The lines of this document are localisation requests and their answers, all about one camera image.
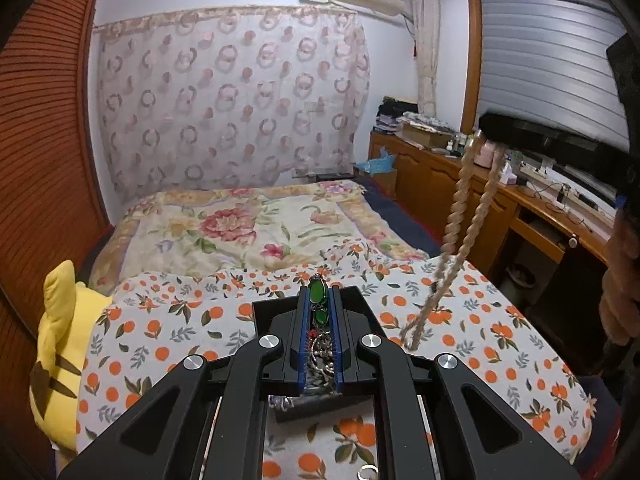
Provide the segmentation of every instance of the yellow plush toy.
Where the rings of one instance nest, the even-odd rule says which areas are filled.
[[[76,450],[76,409],[84,354],[95,321],[111,298],[76,283],[66,260],[44,281],[45,313],[38,326],[38,357],[29,401],[38,427],[60,447]]]

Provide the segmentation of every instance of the window blind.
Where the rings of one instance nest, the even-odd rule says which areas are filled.
[[[481,0],[476,115],[491,110],[628,151],[625,111],[606,49],[625,34],[601,0]]]

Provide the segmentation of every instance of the floral bedspread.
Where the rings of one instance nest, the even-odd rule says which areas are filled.
[[[322,260],[344,237],[363,237],[397,260],[428,255],[402,241],[349,180],[253,189],[172,190],[129,209],[94,263],[89,286],[110,295],[140,272],[210,276]]]
[[[322,264],[220,270],[206,278],[147,272],[125,280],[98,319],[82,372],[77,450],[105,430],[187,354],[233,354],[254,336],[251,302],[295,295],[310,275],[360,288],[392,341],[430,292],[437,259],[398,261],[372,242],[327,245]],[[471,264],[434,310],[416,352],[448,351],[573,461],[591,434],[595,399],[524,316]],[[263,478],[356,478],[375,463],[371,402],[266,428]]]

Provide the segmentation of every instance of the beige curtain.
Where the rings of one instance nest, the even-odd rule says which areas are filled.
[[[418,111],[435,116],[435,77],[440,37],[440,0],[412,0],[418,69]]]
[[[344,171],[369,91],[355,12],[235,7],[102,30],[98,104],[123,203]]]

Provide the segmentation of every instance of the white wall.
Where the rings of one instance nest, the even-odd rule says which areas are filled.
[[[459,130],[465,104],[469,0],[440,0],[436,115]]]
[[[97,0],[94,22],[96,25],[115,22],[135,16],[145,16],[197,7],[233,5],[297,5],[299,0]],[[413,58],[414,40],[406,30],[402,17],[395,19],[375,17],[371,13],[361,13],[371,62],[371,84],[369,99],[364,116],[354,139],[354,154],[357,161],[366,160],[369,150],[369,132],[374,124],[378,105],[385,95],[415,100],[417,95],[417,75]],[[92,46],[98,42],[94,34]],[[90,60],[89,92],[94,95],[96,88],[96,60]],[[108,208],[111,222],[117,221],[122,207],[112,203],[113,185],[106,171],[104,152],[100,142],[95,103],[90,107],[90,124],[94,140],[94,155],[98,180]]]

